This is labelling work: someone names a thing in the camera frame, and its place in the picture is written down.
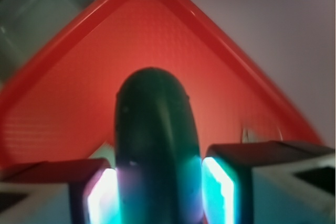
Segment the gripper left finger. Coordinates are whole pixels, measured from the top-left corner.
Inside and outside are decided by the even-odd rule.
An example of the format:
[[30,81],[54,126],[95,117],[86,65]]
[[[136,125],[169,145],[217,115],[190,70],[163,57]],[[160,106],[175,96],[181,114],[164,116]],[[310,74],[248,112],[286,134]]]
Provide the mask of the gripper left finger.
[[117,223],[117,177],[104,158],[1,169],[1,223]]

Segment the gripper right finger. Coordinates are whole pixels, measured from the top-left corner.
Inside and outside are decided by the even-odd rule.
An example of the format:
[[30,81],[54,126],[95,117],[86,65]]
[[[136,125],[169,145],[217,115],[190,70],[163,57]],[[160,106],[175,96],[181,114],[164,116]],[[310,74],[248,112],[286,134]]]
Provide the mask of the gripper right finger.
[[211,145],[208,223],[335,223],[335,150],[305,141]]

